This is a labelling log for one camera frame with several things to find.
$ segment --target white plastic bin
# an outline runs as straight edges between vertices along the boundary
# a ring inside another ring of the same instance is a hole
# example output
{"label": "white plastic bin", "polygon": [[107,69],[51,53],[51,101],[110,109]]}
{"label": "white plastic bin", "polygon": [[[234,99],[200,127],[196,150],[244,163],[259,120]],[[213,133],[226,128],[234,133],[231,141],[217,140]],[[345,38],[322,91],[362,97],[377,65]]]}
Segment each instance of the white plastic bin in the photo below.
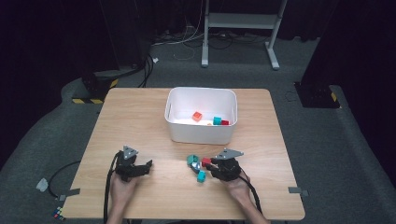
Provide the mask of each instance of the white plastic bin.
{"label": "white plastic bin", "polygon": [[[201,120],[192,119],[195,112],[202,114]],[[214,117],[228,120],[229,125],[213,125]],[[236,95],[224,89],[173,88],[166,102],[165,119],[175,142],[228,144],[237,122]]]}

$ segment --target metal rack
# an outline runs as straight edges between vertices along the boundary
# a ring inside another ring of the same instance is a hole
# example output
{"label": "metal rack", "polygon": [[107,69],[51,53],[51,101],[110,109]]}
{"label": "metal rack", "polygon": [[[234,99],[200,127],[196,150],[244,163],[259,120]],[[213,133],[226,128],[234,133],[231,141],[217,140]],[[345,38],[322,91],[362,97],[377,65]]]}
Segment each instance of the metal rack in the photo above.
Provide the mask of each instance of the metal rack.
{"label": "metal rack", "polygon": [[209,0],[206,0],[205,6],[205,33],[204,44],[202,48],[202,67],[209,66],[209,48],[208,48],[208,31],[209,27],[224,28],[248,28],[248,29],[267,29],[273,30],[270,41],[265,42],[264,46],[271,61],[274,70],[279,69],[279,63],[274,53],[274,43],[277,31],[282,22],[283,12],[288,0],[282,0],[280,9],[275,15],[261,14],[235,14],[235,13],[209,13]]}

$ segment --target metal bracket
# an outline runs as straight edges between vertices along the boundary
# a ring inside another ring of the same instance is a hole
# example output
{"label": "metal bracket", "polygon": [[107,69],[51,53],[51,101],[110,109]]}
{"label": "metal bracket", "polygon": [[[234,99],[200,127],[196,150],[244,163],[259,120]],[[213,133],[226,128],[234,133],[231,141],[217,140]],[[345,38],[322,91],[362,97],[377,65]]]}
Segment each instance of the metal bracket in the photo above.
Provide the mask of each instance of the metal bracket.
{"label": "metal bracket", "polygon": [[124,159],[128,160],[132,156],[139,153],[139,151],[137,151],[136,149],[133,149],[131,147],[128,147],[128,146],[123,146],[123,153],[124,153]]}
{"label": "metal bracket", "polygon": [[58,200],[62,202],[64,200],[66,200],[66,197],[78,195],[79,191],[80,191],[80,189],[70,189],[69,191],[66,192],[66,194],[60,195]]}
{"label": "metal bracket", "polygon": [[298,187],[289,187],[289,193],[298,193],[301,197],[308,197],[309,192],[306,189],[301,189]]}
{"label": "metal bracket", "polygon": [[224,150],[222,152],[220,152],[220,154],[217,155],[215,158],[220,161],[225,161],[225,160],[232,159],[232,158],[235,158],[238,156],[243,156],[243,155],[244,155],[244,153],[241,151],[236,151],[236,150],[229,149],[229,148],[225,147]]}

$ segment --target gray carpet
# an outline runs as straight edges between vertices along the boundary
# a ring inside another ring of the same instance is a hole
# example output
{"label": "gray carpet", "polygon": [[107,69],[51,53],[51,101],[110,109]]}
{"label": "gray carpet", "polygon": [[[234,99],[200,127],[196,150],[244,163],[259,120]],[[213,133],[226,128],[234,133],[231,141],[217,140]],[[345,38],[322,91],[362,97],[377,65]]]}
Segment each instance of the gray carpet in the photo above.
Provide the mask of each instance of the gray carpet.
{"label": "gray carpet", "polygon": [[[331,86],[342,105],[339,109],[303,108],[296,94],[293,82],[301,80],[317,43],[277,40],[279,71],[272,70],[262,43],[210,49],[207,68],[201,67],[201,48],[156,46],[150,55],[159,61],[147,87],[268,89],[297,184],[310,193],[303,198],[306,216],[296,223],[396,223],[395,188],[362,136],[342,89]],[[210,44],[227,45],[217,40]],[[137,87],[142,80],[143,71],[121,77],[117,87]],[[2,169],[0,223],[60,222],[51,213],[63,203],[35,186],[41,178],[49,180],[62,166],[80,160],[88,144],[102,106],[72,104],[79,82],[63,88],[62,104],[32,127]],[[53,191],[66,192],[76,170],[74,165],[59,173]],[[65,223],[101,223],[101,219]]]}

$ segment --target teal cube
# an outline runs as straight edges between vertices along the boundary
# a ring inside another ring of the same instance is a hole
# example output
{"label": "teal cube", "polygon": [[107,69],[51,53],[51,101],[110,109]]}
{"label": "teal cube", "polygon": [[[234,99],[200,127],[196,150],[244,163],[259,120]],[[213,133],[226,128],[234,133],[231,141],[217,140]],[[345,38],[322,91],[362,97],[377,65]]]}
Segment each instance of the teal cube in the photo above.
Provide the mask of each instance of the teal cube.
{"label": "teal cube", "polygon": [[213,125],[220,125],[221,124],[221,118],[214,117],[213,118]]}

